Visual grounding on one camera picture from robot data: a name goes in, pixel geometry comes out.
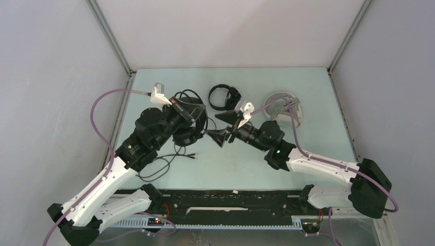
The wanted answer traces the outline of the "blue black headphones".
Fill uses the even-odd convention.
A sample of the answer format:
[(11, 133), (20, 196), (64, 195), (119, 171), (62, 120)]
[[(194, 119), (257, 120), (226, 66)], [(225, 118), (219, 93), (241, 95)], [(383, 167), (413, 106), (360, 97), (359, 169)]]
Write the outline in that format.
[(208, 127), (208, 115), (203, 100), (191, 89), (177, 92), (171, 100), (185, 120), (173, 134), (174, 144), (186, 147), (196, 143), (204, 136)]

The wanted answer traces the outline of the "white headphones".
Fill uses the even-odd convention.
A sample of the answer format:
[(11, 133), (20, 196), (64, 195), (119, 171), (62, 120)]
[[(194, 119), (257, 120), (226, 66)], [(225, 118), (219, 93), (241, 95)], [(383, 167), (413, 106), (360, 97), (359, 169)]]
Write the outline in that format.
[(303, 113), (300, 100), (289, 92), (271, 94), (264, 102), (264, 115), (269, 120), (275, 120), (280, 126), (299, 127), (302, 124)]

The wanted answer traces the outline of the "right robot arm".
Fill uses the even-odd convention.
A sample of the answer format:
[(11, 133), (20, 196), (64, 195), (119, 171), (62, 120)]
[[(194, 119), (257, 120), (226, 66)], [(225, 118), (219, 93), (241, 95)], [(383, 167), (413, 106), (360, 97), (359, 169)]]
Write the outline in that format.
[(393, 209), (386, 208), (387, 201), (393, 200), (392, 183), (375, 161), (364, 158), (361, 162), (345, 162), (313, 155), (298, 142), (284, 140), (285, 133), (275, 120), (267, 120), (255, 128), (234, 110), (217, 114), (216, 118), (229, 124), (224, 129), (206, 132), (220, 147), (239, 139), (266, 152), (264, 160), (275, 170), (311, 174), (340, 185), (339, 188), (306, 185), (298, 200), (304, 214), (329, 207), (352, 207), (365, 216), (379, 219), (387, 211), (398, 211), (395, 201)]

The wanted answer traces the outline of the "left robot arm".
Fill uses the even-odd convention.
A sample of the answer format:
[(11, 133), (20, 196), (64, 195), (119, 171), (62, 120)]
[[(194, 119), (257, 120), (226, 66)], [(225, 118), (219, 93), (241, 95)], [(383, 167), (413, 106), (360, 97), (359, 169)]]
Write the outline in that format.
[(69, 201), (48, 208), (48, 214), (66, 241), (70, 245), (91, 245), (106, 228), (130, 215), (160, 211), (163, 196), (152, 184), (145, 184), (116, 202), (107, 204), (106, 201), (152, 163), (170, 137), (194, 128), (202, 131), (207, 119), (205, 112), (200, 100), (187, 97), (172, 97), (161, 108), (145, 109), (136, 120), (132, 134), (92, 182)]

